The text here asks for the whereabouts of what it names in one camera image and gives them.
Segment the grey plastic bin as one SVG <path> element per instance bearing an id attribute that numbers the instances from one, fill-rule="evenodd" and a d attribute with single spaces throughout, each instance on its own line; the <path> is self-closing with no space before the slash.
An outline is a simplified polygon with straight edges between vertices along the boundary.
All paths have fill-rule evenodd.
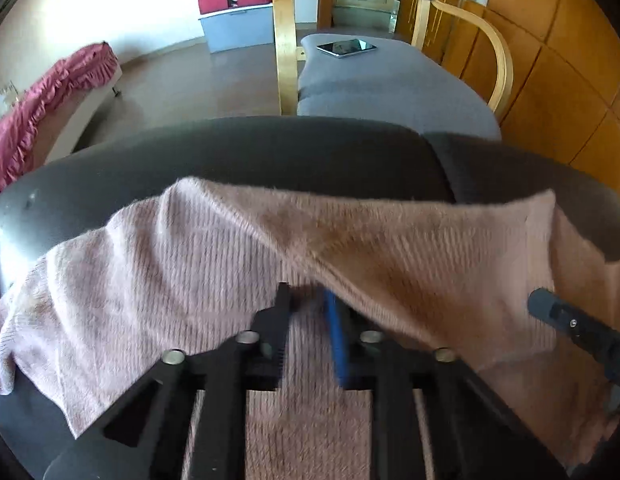
<path id="1" fill-rule="evenodd" d="M 199 18 L 211 53 L 272 44 L 273 6 L 244 6 L 202 15 Z"/>

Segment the pink ruffled bedding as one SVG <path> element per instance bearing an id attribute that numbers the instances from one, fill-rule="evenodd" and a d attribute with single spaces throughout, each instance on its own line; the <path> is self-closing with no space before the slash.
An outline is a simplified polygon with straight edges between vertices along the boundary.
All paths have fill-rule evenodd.
<path id="1" fill-rule="evenodd" d="M 122 70 L 107 42 L 57 61 L 0 118 L 0 194 L 28 172 L 69 156 Z"/>

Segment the smartphone on chair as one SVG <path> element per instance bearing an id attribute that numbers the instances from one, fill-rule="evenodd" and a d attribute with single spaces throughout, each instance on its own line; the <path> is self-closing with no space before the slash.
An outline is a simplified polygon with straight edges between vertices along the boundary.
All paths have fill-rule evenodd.
<path id="1" fill-rule="evenodd" d="M 316 46 L 316 50 L 334 56 L 334 58 L 348 58 L 348 56 L 373 52 L 376 49 L 375 44 L 357 38 L 338 40 Z"/>

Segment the wooden wardrobe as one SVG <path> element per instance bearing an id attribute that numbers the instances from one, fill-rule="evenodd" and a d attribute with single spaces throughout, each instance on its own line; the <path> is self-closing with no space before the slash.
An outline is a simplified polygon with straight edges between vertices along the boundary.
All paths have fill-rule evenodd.
<path id="1" fill-rule="evenodd" d="M 620 194 L 620 38 L 595 0 L 461 0 L 501 33 L 514 80 L 505 144 L 581 170 Z"/>

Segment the grey chair with wooden arms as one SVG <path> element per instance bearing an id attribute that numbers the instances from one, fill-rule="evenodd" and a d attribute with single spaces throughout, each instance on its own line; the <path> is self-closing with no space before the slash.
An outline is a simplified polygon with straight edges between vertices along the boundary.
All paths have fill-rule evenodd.
<path id="1" fill-rule="evenodd" d="M 371 37 L 368 52 L 336 56 L 323 48 L 342 41 L 342 35 L 298 38 L 294 0 L 272 0 L 272 4 L 282 115 L 376 120 L 417 133 L 500 140 L 498 118 L 510 98 L 514 67 L 502 34 L 480 16 L 441 0 L 416 0 L 410 41 Z M 490 42 L 496 82 L 488 100 L 424 55 L 431 10 L 475 26 Z"/>

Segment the pink knit sweater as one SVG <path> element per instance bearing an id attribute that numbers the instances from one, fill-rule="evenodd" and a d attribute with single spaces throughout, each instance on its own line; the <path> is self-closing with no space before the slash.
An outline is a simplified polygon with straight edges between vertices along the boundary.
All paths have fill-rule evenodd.
<path id="1" fill-rule="evenodd" d="M 0 393 L 25 374 L 81 434 L 161 352 L 301 301 L 282 388 L 249 398 L 253 479 L 362 479 L 368 397 L 336 385 L 321 288 L 405 344 L 454 350 L 565 466 L 616 428 L 595 362 L 527 311 L 544 287 L 620 330 L 620 260 L 550 191 L 504 205 L 345 200 L 187 178 L 49 250 L 0 300 Z"/>

